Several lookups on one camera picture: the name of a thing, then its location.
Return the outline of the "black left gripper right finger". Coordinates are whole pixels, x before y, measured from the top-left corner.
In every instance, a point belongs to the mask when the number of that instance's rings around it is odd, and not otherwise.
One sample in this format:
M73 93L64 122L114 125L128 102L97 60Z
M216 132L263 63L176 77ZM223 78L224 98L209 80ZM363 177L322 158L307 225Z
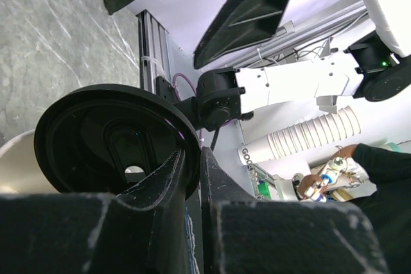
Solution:
M388 273L370 221L350 203L263 201L203 148L206 273Z

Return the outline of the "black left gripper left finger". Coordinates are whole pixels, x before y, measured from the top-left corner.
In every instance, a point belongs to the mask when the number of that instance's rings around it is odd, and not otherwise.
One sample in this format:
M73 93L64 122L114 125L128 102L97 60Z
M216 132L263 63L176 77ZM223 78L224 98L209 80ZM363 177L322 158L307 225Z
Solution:
M185 153L119 195L1 197L2 273L185 273Z

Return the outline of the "black plastic cup lid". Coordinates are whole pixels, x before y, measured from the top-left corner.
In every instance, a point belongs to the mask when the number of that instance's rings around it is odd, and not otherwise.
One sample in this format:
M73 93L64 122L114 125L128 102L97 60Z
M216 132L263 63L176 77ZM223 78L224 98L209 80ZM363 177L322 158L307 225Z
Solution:
M200 178L200 145L188 118L160 96L127 85L90 85L58 99L38 121L33 146L61 193L121 193L133 184L127 168L149 175L177 150L186 154L187 196Z

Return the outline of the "brown paper coffee cup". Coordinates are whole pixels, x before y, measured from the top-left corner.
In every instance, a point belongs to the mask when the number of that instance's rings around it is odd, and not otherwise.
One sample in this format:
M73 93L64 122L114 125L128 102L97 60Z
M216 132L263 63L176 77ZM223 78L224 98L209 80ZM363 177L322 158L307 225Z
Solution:
M58 191L41 171L34 152L34 131L29 130L1 147L1 193L47 194Z

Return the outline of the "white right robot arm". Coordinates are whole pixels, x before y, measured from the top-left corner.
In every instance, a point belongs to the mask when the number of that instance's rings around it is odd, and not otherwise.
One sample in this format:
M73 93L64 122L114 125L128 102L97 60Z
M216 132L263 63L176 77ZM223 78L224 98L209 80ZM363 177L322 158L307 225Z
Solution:
M115 13L135 0L103 0ZM213 131L258 108L300 98L389 99L410 85L410 10L405 0L362 0L376 29L331 58L202 74L194 96L176 104L196 129ZM227 0L199 42L200 69L271 39L289 0Z

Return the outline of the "person's hand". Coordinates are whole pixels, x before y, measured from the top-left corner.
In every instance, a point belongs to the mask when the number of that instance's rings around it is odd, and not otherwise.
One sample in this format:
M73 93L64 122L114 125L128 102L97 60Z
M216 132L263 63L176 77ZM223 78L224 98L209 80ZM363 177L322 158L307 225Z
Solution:
M356 147L357 145L339 147L337 153L324 164L317 174L305 176L298 185L294 186L297 198L300 201L326 202L327 188L335 185L338 179L354 166L349 158L353 156Z

